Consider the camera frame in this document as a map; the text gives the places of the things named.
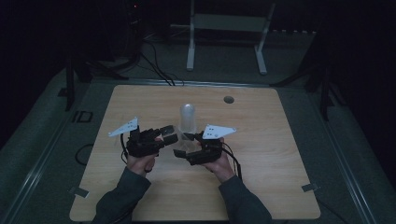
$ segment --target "human arm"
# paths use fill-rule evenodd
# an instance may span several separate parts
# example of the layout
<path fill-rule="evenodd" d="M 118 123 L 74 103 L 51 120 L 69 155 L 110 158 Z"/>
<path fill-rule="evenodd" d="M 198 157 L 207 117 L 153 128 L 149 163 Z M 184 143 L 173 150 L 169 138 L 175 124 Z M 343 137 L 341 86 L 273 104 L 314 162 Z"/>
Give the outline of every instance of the human arm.
<path fill-rule="evenodd" d="M 120 181 L 115 189 L 106 193 L 96 205 L 96 216 L 92 224 L 111 223 L 121 219 L 120 223 L 130 223 L 130 214 L 143 195 L 149 189 L 150 182 L 145 178 L 155 163 L 155 156 L 143 158 L 128 156 Z"/>
<path fill-rule="evenodd" d="M 231 224 L 271 223 L 271 214 L 260 199 L 235 175 L 225 152 L 222 152 L 218 160 L 205 163 L 203 166 L 213 172 L 221 183 L 219 191 Z"/>

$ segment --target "black cable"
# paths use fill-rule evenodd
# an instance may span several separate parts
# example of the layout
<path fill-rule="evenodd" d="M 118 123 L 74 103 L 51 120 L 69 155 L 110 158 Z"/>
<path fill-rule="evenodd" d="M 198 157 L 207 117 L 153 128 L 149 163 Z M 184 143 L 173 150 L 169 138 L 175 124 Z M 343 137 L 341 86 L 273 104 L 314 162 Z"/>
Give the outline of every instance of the black cable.
<path fill-rule="evenodd" d="M 137 65 L 137 67 L 143 68 L 143 69 L 146 69 L 146 70 L 149 70 L 149 71 L 151 71 L 151 72 L 153 72 L 153 73 L 157 73 L 156 71 L 154 71 L 154 70 L 152 70 L 152 69 L 150 69 L 150 68 L 144 67 L 144 66 L 142 66 L 142 65 L 139 65 L 139 64 Z M 177 80 L 179 80 L 179 81 L 181 82 L 181 86 L 184 86 L 184 80 L 181 79 L 181 78 L 179 78 L 177 75 L 172 74 L 172 73 L 165 73 L 165 74 L 166 74 L 166 75 L 173 76 L 175 79 L 177 79 Z"/>
<path fill-rule="evenodd" d="M 175 86 L 175 82 L 172 78 L 170 78 L 168 75 L 165 74 L 165 72 L 163 72 L 163 70 L 161 70 L 160 66 L 158 65 L 158 60 L 157 60 L 157 50 L 155 49 L 154 45 L 152 45 L 150 42 L 143 40 L 143 43 L 149 44 L 153 51 L 154 51 L 154 62 L 155 65 L 152 62 L 149 62 L 149 60 L 146 58 L 146 60 L 148 61 L 148 63 L 150 63 L 150 65 L 154 68 L 154 70 L 158 70 L 157 73 L 161 74 L 162 76 L 168 78 L 171 80 L 172 85 Z"/>
<path fill-rule="evenodd" d="M 160 77 L 162 78 L 164 81 L 166 81 L 166 83 L 168 83 L 169 86 L 172 86 L 172 84 L 168 81 L 168 79 L 166 78 L 167 76 L 164 76 L 162 73 L 160 73 L 159 71 L 157 71 L 155 65 L 142 53 L 140 52 L 140 56 L 143 57 L 143 59 L 145 59 L 149 65 L 151 65 L 151 67 L 154 69 L 154 72 Z"/>
<path fill-rule="evenodd" d="M 323 201 L 321 201 L 320 199 L 317 198 L 318 203 L 320 203 L 321 205 L 323 205 L 325 208 L 327 208 L 330 212 L 332 212 L 333 214 L 335 214 L 338 218 L 340 218 L 344 223 L 349 224 L 343 217 L 341 217 L 341 215 L 339 215 L 337 212 L 335 212 L 332 208 L 330 208 L 329 205 L 327 205 L 326 203 L 324 203 Z"/>
<path fill-rule="evenodd" d="M 143 42 L 146 43 L 146 44 L 149 44 L 149 45 L 151 46 L 152 50 L 154 51 L 155 65 L 157 66 L 159 72 L 162 73 L 162 74 L 164 74 L 164 75 L 169 74 L 169 73 L 165 73 L 163 70 L 161 70 L 160 66 L 158 65 L 157 50 L 155 49 L 154 45 L 153 45 L 152 43 L 150 43 L 149 41 L 147 41 L 147 40 L 144 40 Z M 184 86 L 184 81 L 183 81 L 183 80 L 181 80 L 180 78 L 178 78 L 175 74 L 170 74 L 170 75 L 172 75 L 172 76 L 174 76 L 176 79 L 180 80 L 180 81 L 183 83 L 183 86 Z"/>
<path fill-rule="evenodd" d="M 84 166 L 86 166 L 87 163 L 84 163 L 84 162 L 80 161 L 79 158 L 78 158 L 78 154 L 79 154 L 79 153 L 81 152 L 81 150 L 84 149 L 85 147 L 93 147 L 93 144 L 87 144 L 87 145 L 82 146 L 81 148 L 79 148 L 79 149 L 77 150 L 77 152 L 76 152 L 76 154 L 75 154 L 76 162 L 77 162 L 78 164 L 84 165 Z"/>
<path fill-rule="evenodd" d="M 121 152 L 121 159 L 123 160 L 123 162 L 125 162 L 125 164 L 127 163 L 124 158 L 122 157 L 122 155 L 128 160 L 128 150 L 125 147 L 125 144 L 123 142 L 123 133 L 120 134 L 120 141 L 121 141 L 121 146 L 122 146 L 122 152 Z"/>
<path fill-rule="evenodd" d="M 236 162 L 236 169 L 238 173 L 238 177 L 242 180 L 242 170 L 241 170 L 241 164 L 239 164 L 239 161 L 236 159 L 236 157 L 233 155 L 233 153 L 229 152 L 225 148 L 222 149 L 225 153 L 227 153 L 233 160 Z"/>
<path fill-rule="evenodd" d="M 158 66 L 158 64 L 157 64 L 157 55 L 155 55 L 155 61 L 156 61 L 156 64 L 154 64 L 154 63 L 152 63 L 152 62 L 149 62 L 149 64 L 150 64 L 150 65 L 152 66 L 152 68 L 156 71 L 156 73 L 159 74 L 159 75 L 161 75 L 162 77 L 164 77 L 166 80 L 170 80 L 170 81 L 172 82 L 172 84 L 169 84 L 169 82 L 168 82 L 168 84 L 169 84 L 170 86 L 176 86 L 174 80 L 173 80 L 171 77 L 169 77 L 168 75 L 166 75 L 165 72 L 163 72 L 163 71 L 160 69 L 160 67 Z"/>
<path fill-rule="evenodd" d="M 228 145 L 228 144 L 226 144 L 226 143 L 223 143 L 228 149 L 230 149 L 230 151 L 231 151 L 231 153 L 233 154 L 233 150 L 230 148 L 230 146 Z M 235 169 L 235 161 L 233 160 L 233 171 L 234 172 L 236 172 L 236 169 Z"/>

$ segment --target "human hand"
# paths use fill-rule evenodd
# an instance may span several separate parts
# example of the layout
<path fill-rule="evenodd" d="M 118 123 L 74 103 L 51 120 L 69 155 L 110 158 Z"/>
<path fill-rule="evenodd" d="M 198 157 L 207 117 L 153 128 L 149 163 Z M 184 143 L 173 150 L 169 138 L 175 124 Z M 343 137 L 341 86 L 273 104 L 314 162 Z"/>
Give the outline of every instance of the human hand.
<path fill-rule="evenodd" d="M 158 154 L 145 156 L 142 158 L 133 157 L 128 155 L 127 167 L 130 171 L 137 175 L 146 176 L 147 173 L 151 172 L 155 164 L 155 157 Z"/>
<path fill-rule="evenodd" d="M 208 162 L 202 164 L 207 170 L 215 174 L 216 178 L 220 183 L 223 183 L 233 177 L 235 173 L 233 172 L 233 168 L 231 167 L 230 162 L 228 161 L 227 153 L 224 151 L 221 152 L 220 158 L 216 161 Z"/>

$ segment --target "gray carpet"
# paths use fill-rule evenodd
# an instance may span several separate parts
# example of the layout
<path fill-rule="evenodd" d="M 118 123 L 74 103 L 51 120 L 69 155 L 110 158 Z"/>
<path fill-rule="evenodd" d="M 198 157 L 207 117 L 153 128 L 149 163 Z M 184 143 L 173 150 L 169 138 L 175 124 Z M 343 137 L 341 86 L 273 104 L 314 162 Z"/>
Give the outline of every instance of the gray carpet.
<path fill-rule="evenodd" d="M 154 46 L 161 69 L 185 80 L 187 84 L 199 81 L 264 86 L 295 73 L 311 40 L 310 35 L 270 34 L 264 51 L 267 76 L 259 74 L 253 48 L 197 44 L 194 71 L 187 72 L 187 45 L 156 43 Z M 154 62 L 150 45 L 144 45 L 143 53 Z M 149 68 L 142 59 L 139 65 Z M 2 218 L 7 208 L 15 202 L 25 177 L 35 168 L 41 153 L 51 147 L 48 165 L 42 168 L 44 172 L 35 190 L 22 201 L 21 207 L 12 206 L 19 211 L 14 219 L 18 221 L 14 223 L 73 223 L 68 213 L 74 196 L 67 191 L 78 186 L 84 172 L 84 166 L 75 160 L 75 153 L 94 142 L 114 86 L 135 84 L 143 79 L 159 79 L 155 73 L 138 66 L 122 74 L 131 80 L 115 81 L 98 75 L 91 84 L 77 82 L 78 99 L 70 112 L 64 112 L 65 99 L 57 96 L 59 89 L 65 85 L 64 71 L 51 81 L 29 116 L 0 152 Z M 318 114 L 319 92 L 306 93 L 302 88 L 305 81 L 306 77 L 303 77 L 277 90 L 308 177 L 320 187 L 315 191 L 317 198 L 348 223 L 364 223 L 338 165 L 332 139 L 335 136 L 335 144 L 345 153 L 376 223 L 396 223 L 395 192 L 380 169 L 359 124 L 348 108 L 338 105 L 335 100 L 335 106 L 329 107 L 330 121 L 323 121 Z M 72 122 L 76 111 L 92 112 L 92 122 Z M 90 147 L 82 150 L 82 161 L 89 158 L 90 150 Z M 321 217 L 316 220 L 290 220 L 288 223 L 344 223 L 322 204 L 320 210 Z"/>

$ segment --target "small round hole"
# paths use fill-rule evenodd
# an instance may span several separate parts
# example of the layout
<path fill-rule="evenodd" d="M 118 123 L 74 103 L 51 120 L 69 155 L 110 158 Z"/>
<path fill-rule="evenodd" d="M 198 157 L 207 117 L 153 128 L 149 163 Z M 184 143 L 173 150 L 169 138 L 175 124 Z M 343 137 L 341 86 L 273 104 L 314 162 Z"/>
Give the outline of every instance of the small round hole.
<path fill-rule="evenodd" d="M 224 102 L 227 104 L 232 104 L 234 102 L 234 99 L 232 96 L 224 96 Z"/>

